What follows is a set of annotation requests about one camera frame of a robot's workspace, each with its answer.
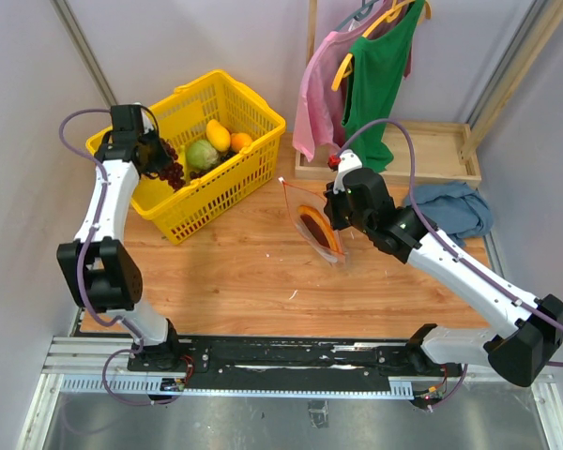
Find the toy pork meat slab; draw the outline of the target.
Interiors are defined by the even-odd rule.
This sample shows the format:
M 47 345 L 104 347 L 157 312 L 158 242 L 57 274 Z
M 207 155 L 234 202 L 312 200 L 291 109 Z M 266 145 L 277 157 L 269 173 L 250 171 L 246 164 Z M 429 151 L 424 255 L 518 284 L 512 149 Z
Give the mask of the toy pork meat slab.
M 297 208 L 297 225 L 305 238 L 317 249 L 342 254 L 339 239 L 327 219 L 313 206 L 300 205 Z

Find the dark purple toy grapes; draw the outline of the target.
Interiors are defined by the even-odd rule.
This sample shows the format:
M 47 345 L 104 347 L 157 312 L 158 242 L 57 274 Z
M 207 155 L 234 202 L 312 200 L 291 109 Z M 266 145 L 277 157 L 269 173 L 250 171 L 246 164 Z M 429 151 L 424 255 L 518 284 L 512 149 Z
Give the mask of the dark purple toy grapes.
M 159 172 L 159 180 L 166 182 L 177 192 L 186 185 L 183 165 L 178 161 L 178 154 L 168 141 L 160 139 L 160 143 L 171 161 Z

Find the clear zip top bag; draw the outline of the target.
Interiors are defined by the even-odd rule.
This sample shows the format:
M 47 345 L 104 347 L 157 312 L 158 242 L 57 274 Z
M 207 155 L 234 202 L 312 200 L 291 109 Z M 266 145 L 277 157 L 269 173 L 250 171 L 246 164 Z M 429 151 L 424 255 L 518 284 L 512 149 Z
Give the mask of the clear zip top bag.
M 324 212 L 324 199 L 308 191 L 288 183 L 279 177 L 289 218 L 298 233 L 328 263 L 345 264 L 346 253 L 342 240 L 330 225 Z

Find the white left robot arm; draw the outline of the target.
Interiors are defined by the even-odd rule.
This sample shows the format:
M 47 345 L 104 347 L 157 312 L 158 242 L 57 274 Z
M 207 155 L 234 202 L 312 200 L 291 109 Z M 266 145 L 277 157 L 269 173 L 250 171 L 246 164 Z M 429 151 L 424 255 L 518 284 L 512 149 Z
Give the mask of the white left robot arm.
M 124 246 L 129 204 L 142 176 L 173 164 L 163 147 L 156 116 L 143 104 L 107 110 L 111 128 L 90 153 L 76 155 L 95 166 L 95 185 L 85 218 L 56 258 L 74 302 L 100 326 L 120 325 L 131 335 L 128 368 L 174 371 L 182 348 L 170 320 L 143 298 L 140 268 Z

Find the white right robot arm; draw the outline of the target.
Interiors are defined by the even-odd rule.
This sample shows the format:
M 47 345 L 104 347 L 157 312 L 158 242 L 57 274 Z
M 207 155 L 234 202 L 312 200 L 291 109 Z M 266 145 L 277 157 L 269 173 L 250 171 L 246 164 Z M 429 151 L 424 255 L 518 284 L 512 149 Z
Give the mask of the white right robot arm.
M 446 363 L 486 366 L 509 383 L 530 386 L 562 344 L 563 302 L 510 284 L 413 207 L 396 206 L 383 177 L 364 167 L 354 152 L 333 155 L 328 164 L 336 173 L 325 191 L 332 229 L 363 233 L 381 252 L 441 282 L 489 325 L 423 325 L 409 342 L 408 367 L 426 375 Z

